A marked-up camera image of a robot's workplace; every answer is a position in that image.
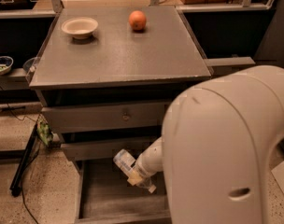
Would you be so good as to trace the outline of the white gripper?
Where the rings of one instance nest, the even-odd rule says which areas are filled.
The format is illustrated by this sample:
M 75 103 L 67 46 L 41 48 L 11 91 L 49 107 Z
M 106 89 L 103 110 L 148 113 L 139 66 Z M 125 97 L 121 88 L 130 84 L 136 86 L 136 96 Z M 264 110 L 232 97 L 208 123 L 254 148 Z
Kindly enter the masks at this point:
M 135 162 L 137 172 L 131 172 L 127 181 L 132 185 L 137 185 L 163 170 L 163 156 L 159 149 L 147 149 L 141 153 Z

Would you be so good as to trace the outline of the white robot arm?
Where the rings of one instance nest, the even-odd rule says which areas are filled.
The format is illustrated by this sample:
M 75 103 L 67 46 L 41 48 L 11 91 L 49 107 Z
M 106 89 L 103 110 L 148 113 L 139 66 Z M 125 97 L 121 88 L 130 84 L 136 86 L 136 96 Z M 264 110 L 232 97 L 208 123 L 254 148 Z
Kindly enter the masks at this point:
M 139 171 L 162 172 L 172 224 L 268 224 L 267 175 L 284 139 L 284 69 L 199 83 L 168 107 Z

